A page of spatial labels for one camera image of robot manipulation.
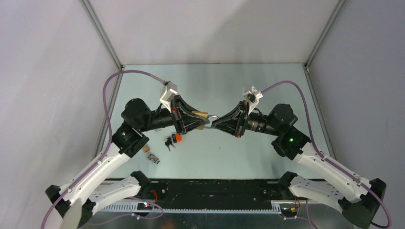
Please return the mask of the large brass padlock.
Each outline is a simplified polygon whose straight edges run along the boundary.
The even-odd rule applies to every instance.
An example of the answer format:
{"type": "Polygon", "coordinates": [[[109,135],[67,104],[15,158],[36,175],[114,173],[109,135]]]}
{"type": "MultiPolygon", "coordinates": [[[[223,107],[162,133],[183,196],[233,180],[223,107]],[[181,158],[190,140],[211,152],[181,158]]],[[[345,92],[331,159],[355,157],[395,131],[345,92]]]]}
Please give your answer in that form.
{"type": "MultiPolygon", "coordinates": [[[[211,114],[208,114],[207,112],[192,111],[192,113],[194,115],[199,115],[199,116],[201,116],[203,118],[206,118],[206,119],[209,119],[209,118],[214,118],[216,120],[219,119],[219,117],[217,115],[211,115],[211,114]]],[[[201,126],[197,127],[196,129],[197,130],[204,130],[204,129],[212,129],[212,127],[211,126],[201,125],[201,126]]]]}

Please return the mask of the orange black padlock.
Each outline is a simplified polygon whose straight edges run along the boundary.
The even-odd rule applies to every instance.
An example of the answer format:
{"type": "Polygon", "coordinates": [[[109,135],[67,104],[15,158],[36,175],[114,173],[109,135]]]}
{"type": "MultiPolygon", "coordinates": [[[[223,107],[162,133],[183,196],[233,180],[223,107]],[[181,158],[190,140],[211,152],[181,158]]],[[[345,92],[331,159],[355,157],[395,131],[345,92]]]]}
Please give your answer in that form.
{"type": "Polygon", "coordinates": [[[181,134],[179,134],[179,133],[172,134],[171,139],[172,139],[173,143],[178,143],[178,142],[182,141],[181,134]]]}

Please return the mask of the black keys bunch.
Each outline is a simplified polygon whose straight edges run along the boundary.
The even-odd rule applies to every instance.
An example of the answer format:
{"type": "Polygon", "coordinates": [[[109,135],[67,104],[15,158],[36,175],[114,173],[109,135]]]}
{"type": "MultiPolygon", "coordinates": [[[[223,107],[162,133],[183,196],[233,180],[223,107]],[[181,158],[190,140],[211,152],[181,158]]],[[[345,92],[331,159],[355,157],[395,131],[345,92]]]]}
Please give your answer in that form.
{"type": "Polygon", "coordinates": [[[175,148],[171,137],[166,138],[166,140],[165,140],[165,146],[167,147],[167,149],[168,149],[169,151],[171,151],[171,147],[175,148]]]}

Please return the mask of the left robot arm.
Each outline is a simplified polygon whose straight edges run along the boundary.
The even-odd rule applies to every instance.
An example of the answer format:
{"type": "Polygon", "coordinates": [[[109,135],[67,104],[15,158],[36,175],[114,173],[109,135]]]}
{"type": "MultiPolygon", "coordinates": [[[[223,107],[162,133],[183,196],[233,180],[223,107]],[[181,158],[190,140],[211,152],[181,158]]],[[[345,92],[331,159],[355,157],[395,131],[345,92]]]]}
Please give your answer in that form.
{"type": "Polygon", "coordinates": [[[132,172],[108,187],[99,187],[113,171],[144,148],[149,141],[144,132],[174,126],[177,133],[185,134],[210,122],[206,112],[189,106],[180,95],[154,111],[142,99],[131,99],[121,116],[123,123],[109,136],[104,152],[69,182],[51,185],[45,191],[63,225],[69,229],[85,225],[98,211],[122,199],[136,196],[143,199],[150,195],[151,181],[141,171],[132,172]]]}

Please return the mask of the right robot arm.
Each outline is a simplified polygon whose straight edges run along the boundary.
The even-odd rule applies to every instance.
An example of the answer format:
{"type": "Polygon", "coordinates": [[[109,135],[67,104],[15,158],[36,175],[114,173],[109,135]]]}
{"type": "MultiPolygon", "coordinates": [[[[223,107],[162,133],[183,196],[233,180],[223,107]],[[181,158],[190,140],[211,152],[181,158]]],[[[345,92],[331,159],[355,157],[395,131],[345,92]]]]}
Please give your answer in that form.
{"type": "Polygon", "coordinates": [[[268,115],[263,115],[249,112],[244,101],[213,121],[212,127],[235,137],[241,137],[246,130],[276,136],[271,145],[278,155],[312,169],[326,180],[323,184],[286,172],[277,187],[281,198],[296,196],[317,201],[337,210],[351,224],[369,228],[383,200],[386,184],[379,178],[364,178],[323,154],[294,127],[297,119],[288,104],[277,104],[268,115]]]}

